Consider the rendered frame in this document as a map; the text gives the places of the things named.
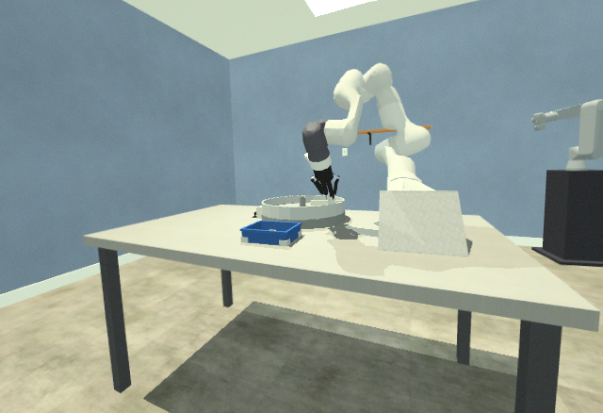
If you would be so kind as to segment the blue shallow tray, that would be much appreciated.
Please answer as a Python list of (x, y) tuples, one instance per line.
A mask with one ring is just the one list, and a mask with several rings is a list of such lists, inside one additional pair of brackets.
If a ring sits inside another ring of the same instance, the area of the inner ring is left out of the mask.
[(302, 223), (258, 221), (240, 228), (240, 239), (247, 243), (288, 246), (302, 235), (301, 225)]

